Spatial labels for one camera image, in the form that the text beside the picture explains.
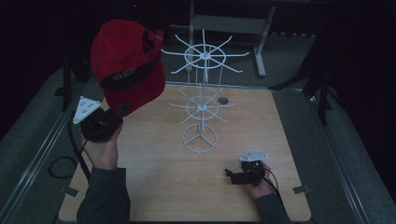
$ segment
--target background table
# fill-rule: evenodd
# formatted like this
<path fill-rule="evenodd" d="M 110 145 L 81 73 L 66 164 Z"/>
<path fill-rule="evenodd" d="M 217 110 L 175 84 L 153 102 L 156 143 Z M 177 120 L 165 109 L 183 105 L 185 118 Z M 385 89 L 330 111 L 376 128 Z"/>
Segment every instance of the background table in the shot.
<path fill-rule="evenodd" d="M 124 118 L 119 138 L 119 167 L 127 168 L 127 187 L 133 221 L 258 221 L 254 202 L 242 186 L 232 185 L 224 169 L 241 172 L 238 157 L 249 149 L 267 153 L 290 218 L 311 217 L 288 141 L 271 92 L 225 88 L 219 96 L 230 100 L 218 118 L 206 122 L 218 135 L 216 147 L 204 154 L 193 153 L 182 144 L 182 134 L 191 124 L 184 108 L 187 98 L 167 86 L 151 103 Z M 59 213 L 63 221 L 75 221 L 84 198 L 87 180 L 78 167 L 70 187 L 77 198 L 66 196 Z"/>

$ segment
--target human hand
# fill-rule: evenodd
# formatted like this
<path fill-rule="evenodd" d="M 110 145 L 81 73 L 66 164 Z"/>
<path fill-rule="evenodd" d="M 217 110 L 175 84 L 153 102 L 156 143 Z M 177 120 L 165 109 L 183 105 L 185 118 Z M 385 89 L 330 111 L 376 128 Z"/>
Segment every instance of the human hand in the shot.
<path fill-rule="evenodd" d="M 271 168 L 269 166 L 267 166 L 263 161 L 261 161 L 261 163 L 262 163 L 262 167 L 265 172 L 265 178 L 272 184 L 273 182 L 270 179 L 270 172 L 269 172 L 269 171 L 271 171 Z M 251 184 L 246 184 L 246 185 L 244 185 L 244 188 L 253 197 L 253 199 L 258 199 L 262 196 L 275 193 L 275 190 L 271 187 L 271 185 L 268 184 L 263 179 L 262 179 L 262 181 L 260 181 L 260 183 L 257 187 L 254 187 Z"/>
<path fill-rule="evenodd" d="M 119 159 L 117 139 L 119 138 L 121 129 L 122 124 L 106 142 L 95 143 L 83 138 L 82 144 L 85 144 L 83 149 L 87 153 L 88 158 L 90 158 L 94 168 L 104 170 L 117 169 L 117 161 Z"/>

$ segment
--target cap brim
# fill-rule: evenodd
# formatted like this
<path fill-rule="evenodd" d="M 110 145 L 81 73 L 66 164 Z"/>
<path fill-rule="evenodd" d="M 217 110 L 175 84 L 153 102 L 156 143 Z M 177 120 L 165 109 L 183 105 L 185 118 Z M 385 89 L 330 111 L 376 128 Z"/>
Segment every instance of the cap brim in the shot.
<path fill-rule="evenodd" d="M 165 74 L 161 60 L 153 67 L 151 72 L 138 84 L 127 91 L 110 91 L 103 88 L 108 106 L 114 112 L 120 112 L 122 105 L 128 104 L 129 108 L 122 114 L 124 117 L 134 112 L 139 107 L 151 102 L 163 93 L 165 88 Z"/>

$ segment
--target dark floor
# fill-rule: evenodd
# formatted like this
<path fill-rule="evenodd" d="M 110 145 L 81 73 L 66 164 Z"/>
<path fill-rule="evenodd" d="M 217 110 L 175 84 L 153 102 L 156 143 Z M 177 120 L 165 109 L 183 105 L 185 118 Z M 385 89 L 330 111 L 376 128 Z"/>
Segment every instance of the dark floor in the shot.
<path fill-rule="evenodd" d="M 218 45 L 221 39 L 222 36 L 214 36 L 209 40 Z M 230 54 L 250 54 L 227 62 L 243 73 L 224 71 L 223 85 L 265 88 L 295 76 L 314 37 L 270 35 L 262 54 L 265 78 L 257 76 L 251 50 L 253 40 L 236 38 L 224 48 Z M 176 40 L 163 46 L 170 51 L 184 47 Z M 163 54 L 163 64 L 167 81 L 186 81 L 185 71 L 171 74 L 184 65 L 182 58 Z M 319 224 L 396 223 L 395 204 L 347 114 L 329 97 L 332 110 L 326 111 L 328 125 L 323 125 L 318 119 L 315 100 L 301 93 L 305 82 L 273 91 L 273 95 L 302 183 L 312 189 L 306 194 L 312 218 Z M 62 70 L 48 79 L 0 142 L 1 223 L 62 223 L 57 220 L 57 213 L 64 198 L 62 190 L 70 178 L 54 178 L 49 168 L 61 157 L 74 158 L 65 124 L 78 97 L 100 100 L 103 95 L 94 77 L 89 83 L 74 82 L 74 101 L 62 112 L 62 97 L 53 95 L 60 86 Z M 52 171 L 56 175 L 71 175 L 74 166 L 60 160 L 52 166 Z"/>

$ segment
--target black controller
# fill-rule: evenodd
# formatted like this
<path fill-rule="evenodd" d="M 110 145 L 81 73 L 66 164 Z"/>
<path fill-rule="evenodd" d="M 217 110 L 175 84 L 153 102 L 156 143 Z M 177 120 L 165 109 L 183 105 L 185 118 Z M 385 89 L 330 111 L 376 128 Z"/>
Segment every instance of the black controller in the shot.
<path fill-rule="evenodd" d="M 120 113 L 98 108 L 80 123 L 80 129 L 85 139 L 93 142 L 105 142 L 113 136 L 122 122 Z"/>
<path fill-rule="evenodd" d="M 235 185 L 251 184 L 257 187 L 265 175 L 260 161 L 242 161 L 242 173 L 233 173 L 225 169 L 225 174 L 230 177 L 231 183 Z"/>

